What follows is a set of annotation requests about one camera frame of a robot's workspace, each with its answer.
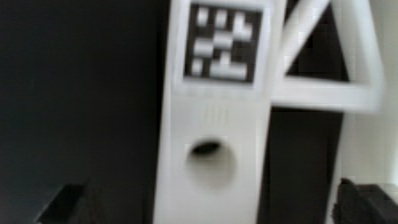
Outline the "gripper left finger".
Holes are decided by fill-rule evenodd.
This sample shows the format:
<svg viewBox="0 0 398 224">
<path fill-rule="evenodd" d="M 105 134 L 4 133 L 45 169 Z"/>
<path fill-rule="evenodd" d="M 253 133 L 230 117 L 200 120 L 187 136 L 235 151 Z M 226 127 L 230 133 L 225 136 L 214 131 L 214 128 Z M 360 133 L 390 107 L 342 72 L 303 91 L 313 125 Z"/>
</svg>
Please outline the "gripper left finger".
<svg viewBox="0 0 398 224">
<path fill-rule="evenodd" d="M 34 224 L 72 224 L 84 192 L 84 184 L 66 184 L 61 186 L 34 219 Z"/>
</svg>

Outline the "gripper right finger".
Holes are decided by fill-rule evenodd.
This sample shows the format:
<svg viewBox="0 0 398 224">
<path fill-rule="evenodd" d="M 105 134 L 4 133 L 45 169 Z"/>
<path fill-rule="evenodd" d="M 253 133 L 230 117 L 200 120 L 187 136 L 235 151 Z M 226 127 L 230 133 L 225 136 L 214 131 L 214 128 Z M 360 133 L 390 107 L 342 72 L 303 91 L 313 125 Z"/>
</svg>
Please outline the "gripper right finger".
<svg viewBox="0 0 398 224">
<path fill-rule="evenodd" d="M 342 179 L 333 220 L 335 224 L 398 224 L 398 203 L 377 184 Z"/>
</svg>

